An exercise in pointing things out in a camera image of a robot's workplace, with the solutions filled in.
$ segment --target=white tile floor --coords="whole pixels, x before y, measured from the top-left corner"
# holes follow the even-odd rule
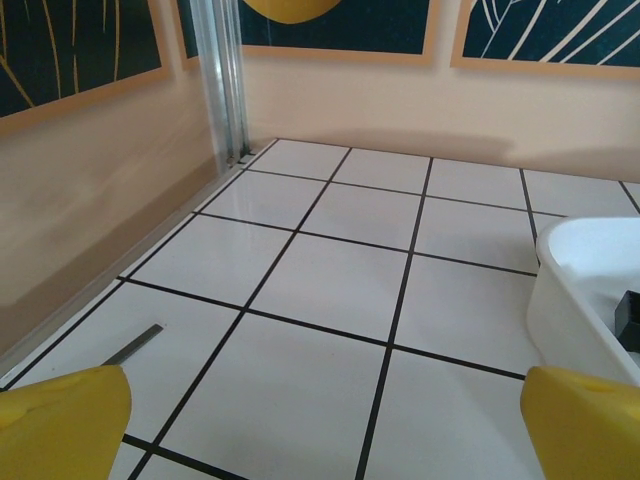
[[[278,141],[0,382],[123,367],[117,479],[539,479],[536,232],[640,186]]]

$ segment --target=white line pattern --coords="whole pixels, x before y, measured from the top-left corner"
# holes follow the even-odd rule
[[[487,0],[482,0],[482,8],[484,9],[484,15],[487,17],[487,23],[489,24],[489,28],[492,32],[496,31],[496,27],[493,24],[493,20],[491,19],[491,13],[489,13],[489,7],[487,6]]]
[[[611,28],[614,24],[616,24],[618,22],[618,20],[620,20],[622,17],[624,17],[627,13],[629,13],[631,10],[633,10],[638,5],[640,5],[640,0],[636,0],[635,2],[633,2],[631,5],[629,5],[627,8],[625,8],[622,12],[620,12],[620,14],[617,17],[615,17],[613,20],[611,20],[609,23],[607,23],[604,27],[602,27],[596,33],[591,35],[591,37],[589,37],[582,45],[580,45],[578,48],[576,48],[569,55],[567,55],[562,60],[560,60],[560,63],[566,63],[568,60],[570,60],[575,55],[580,53],[582,50],[584,50],[586,47],[588,47],[591,42],[593,42],[596,38],[598,38],[600,35],[602,35],[607,30],[609,30],[609,28]]]
[[[607,55],[606,57],[604,57],[602,60],[600,60],[598,62],[598,65],[604,65],[605,63],[607,63],[609,60],[611,60],[613,57],[615,57],[618,53],[620,53],[621,50],[623,50],[627,45],[629,45],[631,42],[633,42],[636,38],[638,38],[640,36],[640,30],[638,30],[636,33],[634,33],[633,35],[631,35],[625,42],[623,42],[618,48],[616,48],[613,52],[611,52],[609,55]]]
[[[548,62],[550,61],[553,57],[555,57],[558,52],[560,52],[560,50],[562,50],[564,47],[567,46],[567,44],[573,40],[575,38],[575,36],[580,33],[582,31],[582,29],[591,21],[591,19],[593,17],[596,16],[596,14],[600,11],[600,9],[602,7],[604,7],[607,4],[608,0],[600,0],[598,3],[596,3],[593,8],[589,11],[589,13],[587,13],[582,20],[580,20],[580,22],[578,22],[578,24],[573,28],[573,30],[571,30],[566,37],[564,37],[555,47],[553,47],[551,50],[549,50],[549,53],[547,53],[544,57],[542,57],[540,59],[541,62]]]
[[[527,37],[531,33],[531,30],[533,30],[533,27],[538,21],[538,18],[540,18],[540,14],[542,13],[542,10],[544,9],[544,6],[546,5],[546,3],[547,3],[547,0],[541,0],[541,2],[538,4],[538,8],[533,14],[533,17],[531,17],[531,21],[529,21],[529,25],[527,25],[527,28],[522,33],[520,40],[518,40],[518,43],[511,51],[511,54],[509,55],[508,60],[513,60],[513,58],[518,54],[518,51],[522,47],[522,44],[527,40]]]

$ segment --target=framed poster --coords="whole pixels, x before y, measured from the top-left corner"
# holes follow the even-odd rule
[[[172,3],[182,68],[194,68],[198,65],[198,43],[191,16],[191,0],[172,0]]]
[[[243,0],[249,55],[429,64],[440,0]]]
[[[640,0],[462,0],[451,66],[640,79]]]
[[[157,1],[0,2],[0,134],[166,78]]]

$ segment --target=floor tile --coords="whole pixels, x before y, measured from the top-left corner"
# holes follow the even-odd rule
[[[154,455],[138,477],[138,480],[215,480],[206,473]]]
[[[127,480],[143,455],[143,450],[121,443],[118,455],[116,455],[116,460],[111,468],[109,480]]]
[[[271,228],[198,217],[134,278],[243,305],[289,236]]]
[[[534,211],[572,217],[637,215],[618,182],[525,171]]]
[[[553,215],[543,215],[541,213],[533,214],[533,221],[536,224],[536,232],[538,233],[538,237],[540,234],[551,225],[555,225],[556,223],[564,220],[563,217],[555,217]]]
[[[526,212],[427,198],[416,251],[536,273]]]
[[[169,233],[167,233],[164,237],[162,237],[160,240],[158,240],[153,247],[151,247],[149,250],[147,250],[144,254],[142,254],[140,256],[140,258],[138,258],[135,262],[133,262],[131,265],[129,265],[129,267],[127,267],[127,269],[122,272],[120,274],[121,277],[127,277],[129,276],[136,268],[138,268],[139,265],[142,264],[142,262],[144,262],[147,258],[149,258],[153,252],[156,250],[156,248],[158,248],[160,245],[162,245],[165,241],[167,241],[167,239],[169,239],[171,237],[171,235],[173,235],[174,233],[176,233],[178,230],[180,230],[182,228],[182,226],[189,222],[191,220],[191,218],[193,217],[193,215],[188,215],[186,218],[184,218],[178,225],[176,225],[175,227],[173,227]]]
[[[527,208],[520,172],[515,168],[435,159],[427,193],[468,202]]]
[[[204,213],[294,229],[324,182],[248,171]]]
[[[428,157],[354,149],[340,167],[334,180],[402,192],[422,193],[428,168]]]
[[[211,200],[215,198],[216,195],[220,194],[220,192],[230,183],[235,182],[235,180],[240,176],[240,171],[235,172],[231,175],[224,183],[222,183],[218,188],[216,188],[211,195],[209,195],[206,200],[204,200],[200,205],[193,209],[194,212],[199,212],[202,208],[207,206]]]
[[[407,255],[298,235],[252,307],[387,340]]]
[[[252,479],[353,480],[383,355],[247,315],[162,445]]]
[[[279,140],[250,169],[328,180],[349,149]]]
[[[394,352],[366,480],[542,480],[522,382]]]
[[[80,320],[87,312],[89,312],[89,310],[91,310],[106,295],[111,293],[118,285],[120,285],[119,281],[111,282],[107,288],[105,288],[93,300],[87,303],[81,310],[79,310],[75,315],[67,320],[60,328],[55,331],[53,335],[42,342],[35,350],[33,350],[27,357],[25,357],[24,360],[22,360],[9,372],[7,372],[7,374],[2,377],[2,379],[0,379],[0,387],[4,387],[11,380],[13,380],[16,375],[21,373],[25,369],[25,367],[27,367],[33,360],[38,358],[38,356],[42,354],[42,352],[49,348],[51,344],[56,342],[61,335],[64,335],[78,320]]]
[[[640,205],[640,183],[625,182],[625,187],[629,190],[629,193],[635,200],[637,205]]]
[[[101,365],[154,323],[164,330],[127,359],[133,396],[127,433],[152,441],[237,312],[124,285],[17,386]]]
[[[525,327],[535,278],[414,257],[396,343],[526,374],[540,357]]]
[[[302,230],[408,249],[419,205],[414,195],[330,185]]]

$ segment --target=black grout line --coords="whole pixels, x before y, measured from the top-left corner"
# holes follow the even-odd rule
[[[240,220],[238,218],[231,218],[231,217],[225,217],[223,215],[211,215],[211,214],[207,214],[207,213],[198,213],[196,215],[202,215],[205,217],[212,217],[212,218],[219,218],[221,220],[229,220],[231,222],[237,222],[237,223],[244,223],[247,225],[256,225],[259,227],[265,227],[265,228],[273,228],[276,230],[282,230],[285,232],[293,232],[294,230],[291,230],[289,228],[284,228],[284,227],[277,227],[275,225],[269,225],[267,223],[258,223],[258,222],[251,222],[248,220]],[[363,247],[371,247],[371,248],[377,248],[380,250],[387,250],[390,252],[398,252],[398,253],[409,253],[409,250],[405,250],[403,248],[397,248],[397,247],[389,247],[387,245],[380,245],[377,243],[368,243],[368,242],[362,242],[360,240],[352,240],[349,238],[343,238],[343,237],[334,237],[333,235],[325,235],[323,233],[315,233],[315,232],[308,232],[305,230],[301,230],[299,232],[297,232],[299,235],[304,235],[304,236],[308,236],[308,237],[317,237],[317,238],[324,238],[327,240],[335,240],[337,242],[344,242],[344,243],[351,243],[354,245],[361,245]],[[453,262],[453,263],[461,263],[463,265],[471,265],[474,267],[480,267],[480,268],[488,268],[490,270],[499,270],[501,272],[508,272],[508,273],[515,273],[517,275],[526,275],[528,277],[537,277],[538,275],[536,273],[532,273],[532,272],[525,272],[523,270],[515,270],[512,268],[506,268],[506,267],[499,267],[497,265],[489,265],[486,263],[477,263],[477,262],[470,262],[467,260],[460,260],[457,258],[453,258],[453,257],[443,257],[440,255],[432,255],[430,253],[422,253],[422,252],[414,252],[415,255],[421,256],[421,257],[429,257],[429,258],[435,258],[438,260],[444,260],[446,262]]]
[[[132,447],[139,448],[140,450],[151,450],[153,445],[146,440],[142,440],[141,438],[134,437],[133,435],[129,435],[125,433],[122,437],[122,443],[126,443],[127,445],[131,445]]]
[[[256,315],[259,317],[269,318],[271,320],[276,320],[278,322],[288,323],[290,325],[296,325],[298,327],[309,328],[311,330],[317,330],[319,332],[329,333],[331,335],[336,335],[338,337],[349,338],[351,340],[358,340],[364,343],[370,343],[372,345],[378,345],[380,347],[386,347],[387,342],[384,340],[377,340],[375,338],[365,337],[363,335],[358,335],[356,333],[350,333],[343,330],[336,330],[335,328],[323,327],[322,325],[316,325],[314,323],[303,322],[301,320],[295,320],[293,318],[283,317],[282,315],[276,315],[274,313],[263,312],[262,310],[254,310],[250,308],[247,313],[252,315]]]
[[[346,187],[356,187],[356,188],[366,188],[367,190],[379,190],[381,192],[389,192],[389,193],[401,193],[402,195],[411,195],[412,197],[419,197],[419,193],[413,192],[403,192],[402,190],[394,190],[391,188],[382,188],[382,187],[372,187],[371,185],[358,185],[357,183],[347,183],[347,182],[331,182],[334,185],[344,185]]]
[[[89,318],[89,316],[95,312],[104,302],[106,302],[109,297],[111,297],[111,295],[113,295],[114,293],[116,293],[118,291],[118,289],[120,287],[122,287],[122,285],[124,285],[123,282],[118,283],[118,285],[116,285],[115,287],[113,287],[111,290],[109,290],[109,292],[107,292],[100,300],[98,300],[98,302],[89,309],[89,311],[87,313],[85,313],[84,315],[82,315],[82,317],[80,317],[73,325],[71,325],[71,327],[69,327],[62,335],[60,335],[58,338],[55,339],[55,341],[49,345],[42,353],[40,353],[40,355],[38,355],[35,359],[33,359],[31,361],[31,363],[29,363],[29,365],[27,365],[25,368],[22,369],[22,371],[17,374],[15,377],[13,377],[13,379],[7,383],[4,388],[5,390],[9,390],[11,387],[13,387],[17,382],[20,381],[20,379],[22,377],[24,377],[27,373],[29,373],[29,371],[35,367],[38,363],[40,363],[40,361],[42,361],[42,359],[44,357],[46,357],[49,353],[51,353],[51,351],[56,348],[58,345],[60,345],[60,343],[62,343],[62,341],[67,338],[69,335],[71,335],[71,333],[78,328],[80,325],[82,325],[82,323]]]
[[[179,465],[191,468],[192,470],[215,476],[220,480],[246,480],[245,477],[227,472],[226,470],[214,467],[213,465],[201,462],[200,460],[196,460],[195,458],[183,455],[168,448],[155,446],[152,443],[147,442],[146,440],[142,440],[141,438],[134,437],[126,433],[122,438],[122,443],[144,450],[145,453],[149,454],[149,458],[151,458],[153,455],[156,455],[158,457],[164,458],[165,460],[169,460]]]
[[[326,183],[326,180],[323,180],[321,178],[305,177],[303,175],[292,175],[290,173],[267,172],[266,170],[257,170],[255,168],[247,168],[247,171],[253,173],[263,173],[265,175],[275,175],[276,177],[297,178],[299,180],[311,180],[313,182]]]
[[[522,191],[524,192],[524,200],[527,203],[527,212],[529,213],[529,223],[531,224],[531,234],[533,235],[533,244],[538,241],[538,232],[536,231],[536,221],[533,218],[533,209],[531,208],[531,199],[529,198],[529,189],[527,188],[527,179],[524,176],[524,170],[520,170],[520,179],[522,180]]]
[[[504,205],[493,205],[491,203],[473,202],[471,200],[460,200],[459,198],[440,197],[438,195],[427,195],[427,198],[433,198],[435,200],[446,200],[447,202],[466,203],[468,205],[479,205],[479,206],[482,206],[482,207],[500,208],[502,210],[511,210],[513,212],[527,213],[527,211],[528,211],[525,208],[505,207]]]
[[[118,277],[125,283],[130,283],[132,285],[138,285],[139,287],[151,288],[152,290],[158,290],[164,293],[170,293],[172,295],[177,295],[179,297],[190,298],[191,300],[197,300],[199,302],[210,303],[212,305],[217,305],[219,307],[230,308],[232,310],[242,310],[242,307],[239,305],[235,305],[233,303],[223,302],[221,300],[216,300],[210,297],[203,297],[201,295],[195,295],[193,293],[184,292],[182,290],[175,290],[173,288],[163,287],[162,285],[156,285],[155,283],[143,282],[140,280],[135,280],[133,278],[124,278]]]
[[[266,175],[276,175],[278,177],[299,178],[299,179],[302,179],[302,180],[312,180],[312,181],[315,181],[315,182],[326,182],[326,180],[321,180],[319,178],[304,177],[302,175],[290,175],[288,173],[267,172],[267,171],[264,171],[264,170],[256,170],[256,169],[253,169],[253,168],[252,169],[247,169],[247,171],[254,172],[254,173],[263,173],[263,174],[266,174]],[[413,196],[413,197],[421,196],[420,193],[405,192],[405,191],[402,191],[402,190],[394,190],[394,189],[391,189],[391,188],[373,187],[373,186],[370,186],[370,185],[358,185],[357,183],[339,182],[339,181],[336,181],[336,180],[332,180],[330,183],[333,184],[333,185],[344,185],[344,186],[347,186],[347,187],[365,188],[365,189],[368,189],[368,190],[380,190],[381,192],[400,193],[402,195],[410,195],[410,196]],[[523,213],[528,213],[529,212],[529,210],[527,210],[526,208],[507,207],[505,205],[495,205],[495,204],[492,204],[492,203],[474,202],[472,200],[461,200],[459,198],[441,197],[439,195],[427,195],[426,197],[427,198],[433,198],[433,199],[436,199],[436,200],[446,200],[448,202],[458,202],[458,203],[467,203],[469,205],[479,205],[479,206],[482,206],[482,207],[501,208],[503,210],[512,210],[514,212],[523,212]],[[565,217],[565,215],[561,215],[559,213],[548,213],[548,212],[539,212],[539,211],[533,211],[533,213],[538,213],[540,215],[549,215],[549,216],[552,216],[552,217],[560,217],[560,218],[564,218]]]
[[[189,399],[191,398],[191,396],[193,395],[195,390],[200,385],[200,382],[202,382],[202,380],[204,379],[205,375],[209,371],[209,368],[211,368],[211,365],[213,364],[215,359],[220,354],[220,351],[222,350],[222,348],[226,345],[227,341],[229,340],[229,338],[231,337],[233,332],[236,330],[236,328],[240,324],[240,321],[242,320],[244,315],[247,313],[247,311],[251,307],[251,304],[253,303],[253,301],[256,299],[256,297],[260,293],[260,290],[262,290],[264,285],[267,283],[267,280],[269,279],[269,277],[271,276],[273,271],[276,269],[278,263],[280,262],[282,257],[284,257],[284,254],[286,253],[287,249],[289,248],[289,246],[293,242],[294,238],[296,237],[296,234],[300,231],[300,228],[302,227],[304,222],[307,220],[307,218],[309,218],[309,216],[311,215],[311,212],[313,211],[315,206],[320,201],[320,198],[322,197],[324,192],[326,192],[327,188],[329,187],[329,182],[333,179],[333,177],[335,177],[336,173],[338,173],[338,170],[340,169],[340,167],[342,166],[342,164],[347,159],[347,157],[349,156],[350,153],[351,153],[351,149],[347,150],[347,153],[345,154],[345,156],[342,158],[342,160],[340,161],[340,163],[338,164],[338,166],[334,170],[333,174],[331,175],[331,178],[329,178],[329,181],[326,182],[325,185],[322,187],[322,190],[320,190],[320,193],[318,193],[318,195],[316,196],[316,199],[313,201],[313,203],[311,204],[311,206],[309,207],[309,209],[305,213],[304,217],[302,217],[302,220],[300,221],[300,223],[298,224],[298,226],[296,227],[294,232],[291,234],[289,239],[286,241],[286,243],[284,244],[284,246],[280,250],[280,253],[278,253],[276,258],[273,260],[273,263],[271,264],[269,269],[266,271],[266,273],[264,274],[264,276],[260,280],[260,283],[255,288],[255,290],[253,291],[253,293],[251,294],[251,296],[249,297],[247,302],[244,304],[244,306],[242,307],[242,309],[238,313],[238,316],[233,321],[233,323],[231,324],[231,326],[229,327],[229,329],[225,333],[224,337],[222,337],[222,339],[220,340],[220,342],[216,346],[216,348],[213,351],[213,353],[211,354],[211,356],[207,359],[207,361],[205,362],[205,364],[202,367],[202,369],[200,369],[200,372],[198,372],[198,375],[196,376],[196,378],[193,380],[193,382],[191,383],[191,385],[189,386],[189,388],[187,389],[185,394],[182,396],[182,398],[180,399],[180,401],[178,402],[176,407],[171,412],[171,415],[169,416],[167,421],[164,423],[164,425],[160,429],[160,432],[158,432],[158,434],[156,435],[156,438],[154,438],[154,440],[153,440],[154,448],[157,448],[157,447],[160,446],[160,443],[162,442],[164,437],[169,432],[169,429],[175,423],[176,419],[178,418],[178,416],[180,415],[180,413],[182,412],[182,410],[186,406],[187,402],[189,401]],[[140,461],[136,465],[136,467],[133,470],[133,472],[131,472],[131,475],[129,476],[128,480],[136,480],[140,476],[140,473],[142,472],[144,467],[149,462],[149,459],[151,458],[151,455],[152,455],[152,453],[150,453],[150,451],[147,451],[144,454],[144,456],[140,459]]]
[[[240,218],[225,217],[224,215],[214,215],[212,213],[195,212],[195,214],[202,215],[203,217],[217,218],[219,220],[227,220],[229,222],[244,223],[245,225],[255,225],[256,227],[266,227],[266,228],[272,228],[274,230],[282,230],[283,232],[289,232],[289,233],[293,232],[293,228],[278,227],[276,225],[269,225],[268,223],[252,222],[251,220],[242,220]]]
[[[547,215],[549,217],[567,218],[566,215],[562,215],[561,213],[539,212],[538,210],[532,210],[532,213],[537,215]]]
[[[417,252],[415,252],[414,255],[427,256],[427,257],[430,257],[430,258],[447,260],[445,258],[441,258],[441,257],[437,257],[437,256],[431,256],[431,255],[424,255],[424,254],[417,253]],[[233,303],[221,302],[221,301],[218,301],[218,300],[214,300],[212,298],[202,297],[200,295],[193,295],[191,293],[182,292],[180,290],[174,290],[172,288],[165,288],[165,287],[161,287],[159,285],[154,285],[154,284],[147,283],[147,282],[141,282],[141,281],[138,281],[138,280],[123,280],[123,281],[126,282],[126,283],[131,283],[131,284],[134,284],[134,285],[138,285],[138,286],[141,286],[141,287],[147,287],[147,288],[151,288],[151,289],[154,289],[154,290],[159,290],[161,292],[168,293],[170,295],[177,295],[177,296],[180,296],[180,297],[189,298],[191,300],[196,300],[196,301],[204,302],[204,303],[210,303],[210,304],[213,304],[213,305],[218,305],[218,306],[230,308],[230,309],[233,309],[233,310],[238,310],[238,311],[243,310],[243,307],[240,306],[240,305],[235,305]],[[283,322],[283,323],[288,323],[290,325],[296,325],[296,326],[303,327],[303,328],[309,328],[311,330],[317,330],[319,332],[324,332],[324,333],[328,333],[328,334],[331,334],[331,335],[337,335],[339,337],[350,338],[352,340],[358,340],[360,342],[365,342],[365,343],[370,343],[370,344],[373,344],[373,345],[378,345],[378,346],[381,346],[381,347],[388,347],[388,346],[391,345],[385,340],[379,340],[379,339],[376,339],[376,338],[366,337],[364,335],[358,335],[356,333],[350,333],[350,332],[346,332],[346,331],[343,331],[343,330],[336,330],[334,328],[323,327],[321,325],[316,325],[316,324],[313,324],[313,323],[304,322],[302,320],[296,320],[294,318],[284,317],[282,315],[278,315],[278,314],[275,314],[275,313],[269,313],[269,312],[265,312],[265,311],[262,311],[262,310],[256,310],[256,309],[253,309],[253,308],[248,308],[246,310],[246,313],[252,314],[252,315],[256,315],[256,316],[259,316],[259,317],[269,318],[271,320],[276,320],[276,321]],[[477,370],[483,370],[483,371],[486,371],[486,372],[494,372],[494,373],[497,372],[499,375],[502,375],[502,374],[504,374],[503,372],[505,372],[505,370],[496,369],[496,368],[490,367],[488,365],[482,365],[482,364],[477,364],[477,363],[472,363],[472,362],[465,362],[464,360],[461,360],[461,359],[458,359],[458,358],[455,358],[455,357],[447,357],[445,355],[439,355],[439,354],[436,354],[436,353],[428,352],[426,350],[420,350],[420,349],[417,349],[417,348],[404,347],[404,346],[397,345],[397,344],[393,344],[392,347],[395,348],[395,349],[404,350],[406,352],[415,353],[416,355],[421,355],[423,357],[429,357],[429,358],[434,358],[434,359],[437,359],[437,360],[441,360],[443,362],[455,363],[457,365],[464,365],[464,366],[468,366],[470,368],[475,368]],[[518,374],[515,374],[515,373],[512,374],[511,372],[507,372],[507,373],[509,375],[511,375],[511,376],[518,375]]]
[[[371,453],[371,445],[373,444],[373,435],[375,433],[376,423],[378,421],[378,414],[380,413],[380,405],[382,404],[382,395],[384,393],[384,386],[387,381],[387,375],[389,373],[389,365],[391,364],[391,354],[393,352],[393,344],[396,339],[398,324],[400,322],[400,314],[402,313],[404,296],[407,291],[407,285],[409,283],[409,273],[411,271],[411,263],[413,261],[413,252],[415,251],[416,244],[418,242],[418,232],[420,230],[420,223],[422,221],[422,212],[424,210],[424,204],[426,201],[427,188],[429,187],[429,178],[431,177],[432,167],[433,167],[433,158],[431,158],[429,161],[429,169],[427,170],[427,175],[424,180],[424,187],[422,189],[420,205],[418,207],[416,221],[413,226],[413,236],[411,237],[409,254],[407,255],[407,262],[405,264],[404,274],[402,276],[402,283],[400,284],[400,291],[398,292],[396,309],[393,313],[393,320],[391,322],[391,329],[389,331],[389,339],[387,341],[387,347],[384,352],[382,367],[380,368],[380,376],[378,377],[378,384],[376,386],[376,392],[373,397],[373,404],[371,405],[371,412],[369,414],[369,422],[367,423],[367,430],[365,432],[364,441],[362,443],[362,450],[360,452],[360,459],[358,461],[358,469],[356,470],[356,477],[355,477],[356,480],[363,480],[367,470],[369,454]]]
[[[354,245],[362,245],[363,247],[371,247],[371,248],[377,248],[380,250],[388,250],[390,252],[399,252],[399,253],[408,253],[408,250],[404,250],[402,248],[396,248],[396,247],[388,247],[386,245],[380,245],[377,243],[368,243],[368,242],[361,242],[360,240],[351,240],[350,238],[343,238],[343,237],[334,237],[332,235],[325,235],[323,233],[315,233],[315,232],[308,232],[306,230],[303,230],[301,232],[299,232],[300,235],[306,235],[308,237],[317,237],[317,238],[325,238],[327,240],[335,240],[338,242],[344,242],[344,243],[352,243]]]
[[[498,267],[496,265],[487,265],[484,263],[469,262],[467,260],[459,260],[457,258],[441,257],[440,255],[431,255],[430,253],[414,252],[414,255],[418,255],[419,257],[434,258],[436,260],[444,260],[445,262],[460,263],[462,265],[469,265],[472,267],[487,268],[489,270],[497,270],[499,272],[515,273],[517,275],[525,275],[527,277],[538,276],[537,273],[525,272],[524,270],[514,270],[512,268]]]
[[[638,213],[640,213],[640,206],[638,205],[638,202],[636,202],[636,199],[633,198],[633,195],[631,195],[631,192],[629,191],[627,186],[623,182],[619,182],[619,183],[620,183],[620,186],[622,187],[622,189],[624,190],[624,193],[626,193],[627,197],[629,197],[629,200],[631,201],[633,206],[636,207],[636,211]]]
[[[195,458],[188,457],[173,450],[169,450],[164,447],[154,447],[153,453],[166,460],[170,460],[174,463],[178,463],[192,470],[196,470],[201,473],[205,473],[220,480],[248,480],[246,477],[236,475],[235,473],[228,472],[218,467],[214,467]]]
[[[395,350],[399,350],[405,353],[412,353],[421,357],[431,358],[433,360],[439,360],[445,363],[452,363],[454,365],[460,365],[462,367],[472,368],[474,370],[480,370],[487,373],[493,373],[501,375],[503,377],[515,378],[516,380],[524,380],[525,376],[520,373],[510,372],[508,370],[502,370],[501,368],[489,367],[480,363],[468,362],[459,358],[448,357],[446,355],[440,355],[438,353],[426,352],[424,350],[418,350],[417,348],[405,347],[403,345],[394,345]]]

